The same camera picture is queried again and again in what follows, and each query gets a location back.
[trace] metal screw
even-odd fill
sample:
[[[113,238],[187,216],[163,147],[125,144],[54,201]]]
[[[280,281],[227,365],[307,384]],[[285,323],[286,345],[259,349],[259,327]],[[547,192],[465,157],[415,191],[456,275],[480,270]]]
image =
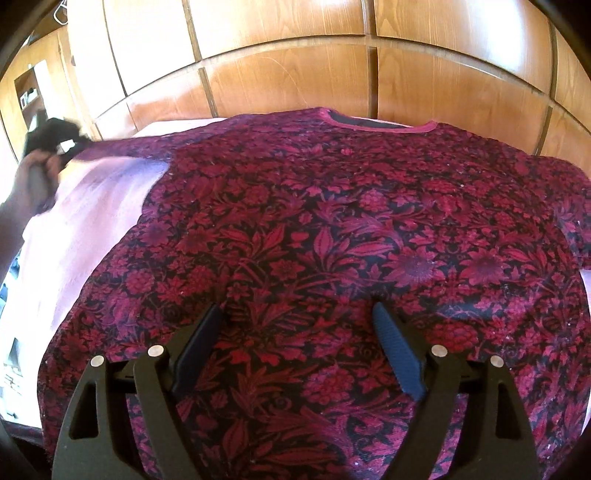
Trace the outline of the metal screw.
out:
[[[503,365],[505,365],[505,362],[500,356],[493,355],[491,357],[491,364],[493,367],[501,368]]]
[[[149,356],[160,356],[164,353],[164,347],[162,345],[152,345],[148,348]]]
[[[94,357],[92,357],[92,360],[90,360],[90,364],[93,367],[100,367],[104,363],[105,363],[105,357],[102,355],[94,356]]]
[[[443,345],[433,345],[431,347],[431,353],[435,356],[443,358],[447,355],[447,348],[445,348]]]

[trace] wall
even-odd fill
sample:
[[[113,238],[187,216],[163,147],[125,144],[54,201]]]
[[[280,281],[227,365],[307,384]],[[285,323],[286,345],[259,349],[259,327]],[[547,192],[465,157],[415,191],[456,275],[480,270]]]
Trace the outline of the wall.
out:
[[[82,130],[92,138],[100,138],[93,118],[87,111],[84,97],[81,93],[75,95],[74,87],[77,87],[78,81],[75,72],[67,65],[71,61],[71,56],[64,56],[69,49],[66,27],[59,28],[35,43],[23,47],[0,79],[0,113],[12,149],[19,157],[24,146],[27,125],[22,116],[14,82],[29,71],[30,66],[34,67],[43,60],[47,62],[51,83],[61,104],[63,116],[78,122]],[[45,96],[47,92],[41,90],[41,94]]]
[[[591,82],[527,0],[69,0],[68,15],[72,98],[105,138],[324,105],[591,173]]]
[[[12,188],[12,179],[17,170],[17,159],[12,152],[6,130],[0,116],[0,202],[6,200]]]

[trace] wooden panel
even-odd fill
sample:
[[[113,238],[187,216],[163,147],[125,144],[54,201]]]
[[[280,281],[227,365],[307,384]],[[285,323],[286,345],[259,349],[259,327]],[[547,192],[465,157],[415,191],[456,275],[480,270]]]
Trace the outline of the wooden panel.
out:
[[[68,0],[68,34],[80,89],[96,118],[125,97],[111,53],[102,0]]]
[[[8,138],[17,156],[22,153],[27,125],[22,116],[14,81],[27,72],[30,67],[34,67],[43,60],[46,61],[51,86],[61,113],[65,118],[79,120],[60,54],[58,35],[64,28],[62,27],[32,45],[22,48],[8,67],[4,77],[0,80],[0,111],[4,118]],[[43,89],[41,89],[41,94],[45,97],[49,93],[51,92],[44,93]]]
[[[363,34],[361,0],[189,0],[201,55],[310,35]]]
[[[375,0],[378,35],[449,48],[550,91],[547,18],[528,0]]]
[[[52,9],[45,17],[39,20],[39,23],[35,27],[35,30],[33,30],[33,33],[29,37],[29,40],[27,42],[29,45],[31,43],[36,42],[40,38],[45,37],[45,35],[49,35],[51,32],[57,30],[62,26],[58,22],[56,22],[56,19],[53,17],[55,11],[55,8]],[[65,12],[66,10],[64,8],[60,8],[57,13],[57,18],[59,18],[62,22],[68,20],[67,16],[64,15]]]
[[[128,138],[138,132],[125,100],[98,117],[96,126],[104,139]]]
[[[556,32],[558,46],[558,78],[556,101],[591,130],[591,80],[579,59],[560,33]]]
[[[207,69],[219,116],[328,106],[368,115],[368,67],[361,45],[256,53]]]
[[[433,119],[533,153],[547,110],[526,87],[417,51],[378,49],[378,118]]]
[[[80,89],[78,82],[78,75],[76,74],[76,67],[72,65],[72,50],[70,48],[70,39],[68,36],[67,27],[59,29],[57,39],[60,46],[61,62],[64,67],[70,94],[74,105],[76,107],[77,119],[79,121],[80,130],[92,140],[100,140],[99,131],[96,129],[92,116],[88,110],[88,105]]]
[[[10,194],[14,173],[17,170],[17,159],[12,153],[12,148],[4,131],[0,118],[0,203]]]
[[[163,120],[211,117],[197,69],[157,80],[133,93],[127,104],[138,130]]]
[[[562,111],[552,111],[541,154],[569,161],[591,177],[591,135]]]
[[[195,61],[181,0],[104,0],[115,61],[130,94]]]

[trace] red floral pattern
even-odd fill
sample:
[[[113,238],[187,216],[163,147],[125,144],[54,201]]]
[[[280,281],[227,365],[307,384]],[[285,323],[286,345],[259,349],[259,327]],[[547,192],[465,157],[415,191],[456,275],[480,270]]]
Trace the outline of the red floral pattern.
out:
[[[414,411],[372,330],[380,298],[452,351],[501,355],[544,474],[565,457],[589,396],[587,177],[449,125],[403,135],[327,114],[239,116],[85,152],[170,169],[46,352],[49,452],[93,355],[136,357],[214,300],[228,324],[177,407],[212,478],[377,479]]]

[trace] bed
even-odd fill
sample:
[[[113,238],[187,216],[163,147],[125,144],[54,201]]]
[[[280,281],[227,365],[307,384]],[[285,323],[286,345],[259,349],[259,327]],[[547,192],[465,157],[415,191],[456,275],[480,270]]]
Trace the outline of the bed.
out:
[[[591,173],[591,83],[560,32],[525,0],[501,2],[496,9],[454,1],[454,15],[427,1],[269,2],[261,18],[250,13],[250,2],[170,0],[156,25],[148,15],[157,7],[152,3],[70,0],[68,26],[19,52],[0,80],[0,112],[14,151],[24,138],[14,79],[45,59],[57,95],[65,98],[61,115],[77,119],[95,140],[167,135],[244,113],[326,106],[352,118],[411,127],[432,119],[453,124]],[[326,21],[302,22],[306,9]],[[478,26],[465,28],[462,18]],[[501,18],[514,31],[521,29],[523,38],[501,38],[495,27]],[[165,34],[153,35],[155,29]],[[450,38],[445,31],[458,35]],[[167,175],[161,159],[97,158],[94,164],[71,163],[59,202],[86,198],[83,185],[97,194],[103,188],[98,198],[113,202],[109,206],[121,214],[117,224],[100,222],[96,202],[85,205],[85,212],[68,210],[69,223],[61,229],[49,228],[49,217],[36,219],[25,235],[34,240],[40,231],[52,231],[52,242],[31,240],[23,257],[43,274],[25,270],[0,323],[2,355],[14,338],[20,341],[26,401],[19,418],[30,425],[40,425],[37,370],[47,345],[86,280],[137,223],[143,198]],[[114,177],[119,193],[136,182],[137,195],[110,196],[106,181]],[[74,225],[94,217],[109,238],[86,244],[83,235],[72,237]],[[83,248],[88,254],[81,258]],[[588,298],[591,274],[580,273]],[[31,291],[43,294],[31,298]],[[22,322],[23,312],[39,323]],[[590,414],[591,400],[584,424]]]

